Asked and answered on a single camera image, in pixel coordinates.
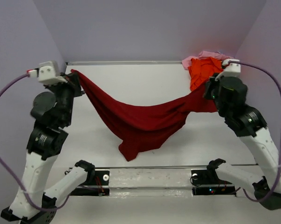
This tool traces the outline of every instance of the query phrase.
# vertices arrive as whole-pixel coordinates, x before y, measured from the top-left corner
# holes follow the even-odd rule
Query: light purple wall
[[[236,57],[267,69],[281,83],[281,0],[267,0]],[[249,87],[248,102],[262,112],[279,145],[281,100],[277,87],[266,74],[250,68],[243,68],[241,78]]]
[[[34,0],[66,61],[235,55],[265,0]]]
[[[0,0],[0,89],[27,69],[64,60],[32,0]],[[0,99],[0,155],[22,176],[26,144],[34,120],[30,110],[34,97],[44,88],[24,79]],[[13,201],[18,186],[0,166],[0,211]],[[0,218],[0,224],[7,223]]]

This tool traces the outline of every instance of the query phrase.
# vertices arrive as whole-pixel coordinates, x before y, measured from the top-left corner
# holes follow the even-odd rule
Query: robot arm
[[[20,220],[21,224],[43,224],[50,223],[56,208],[77,186],[93,179],[95,166],[79,161],[68,175],[45,190],[50,170],[68,136],[63,128],[71,124],[74,98],[83,92],[78,74],[59,73],[54,61],[42,63],[38,69],[28,73],[31,77],[37,77],[51,92],[39,94],[31,110],[35,124],[27,144],[27,159],[22,176],[26,192],[19,188],[13,203],[2,211],[1,217],[7,221]]]
[[[264,177],[234,168],[222,159],[211,161],[207,169],[217,178],[232,182],[261,199],[276,180],[278,149],[261,113],[245,103],[247,86],[238,78],[240,65],[229,64],[229,61],[222,63],[227,65],[223,72],[214,74],[206,83],[204,97],[214,101],[219,115],[251,151]],[[269,210],[281,208],[281,177],[274,193],[261,204]]]

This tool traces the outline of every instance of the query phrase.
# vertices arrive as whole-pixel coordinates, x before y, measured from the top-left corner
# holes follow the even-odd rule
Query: white table surface
[[[86,75],[116,100],[132,105],[157,105],[187,95],[190,76],[181,64],[69,65]],[[69,136],[55,166],[70,167],[83,159],[97,167],[206,165],[224,159],[255,164],[246,146],[217,113],[190,113],[185,126],[160,149],[140,153],[130,162],[118,151],[121,140],[102,122],[84,95],[75,98]]]
[[[52,224],[281,224],[281,210],[234,196],[70,197]]]

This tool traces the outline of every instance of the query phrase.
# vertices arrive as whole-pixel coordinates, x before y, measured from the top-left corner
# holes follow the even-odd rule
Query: screw
[[[108,180],[109,180],[109,176],[108,176],[107,174],[105,174],[105,175],[103,176],[103,180],[104,180],[104,181],[108,181]]]
[[[195,181],[198,180],[198,174],[193,174],[192,179],[195,180]]]

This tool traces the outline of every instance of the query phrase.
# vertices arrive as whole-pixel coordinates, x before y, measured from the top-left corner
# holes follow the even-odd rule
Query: orange cloth
[[[191,59],[192,66],[188,67],[191,84],[190,90],[193,91],[204,83],[214,73],[220,73],[222,62],[216,58],[208,57],[206,59]]]

